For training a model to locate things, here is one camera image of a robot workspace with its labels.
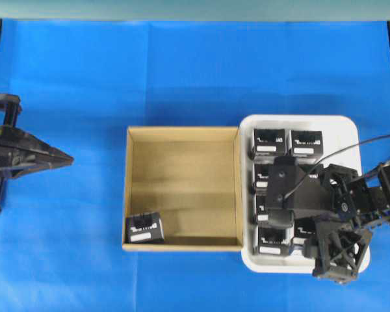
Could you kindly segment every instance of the blue backdrop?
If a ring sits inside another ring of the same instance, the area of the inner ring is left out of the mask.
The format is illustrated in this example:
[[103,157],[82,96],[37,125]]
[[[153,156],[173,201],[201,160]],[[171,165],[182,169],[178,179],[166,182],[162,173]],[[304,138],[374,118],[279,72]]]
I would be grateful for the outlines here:
[[[8,183],[0,311],[390,311],[390,228],[345,286],[256,274],[239,253],[121,248],[128,125],[238,125],[249,114],[343,114],[390,133],[387,25],[10,21],[0,92],[18,125],[75,157]],[[361,148],[363,170],[390,140]]]

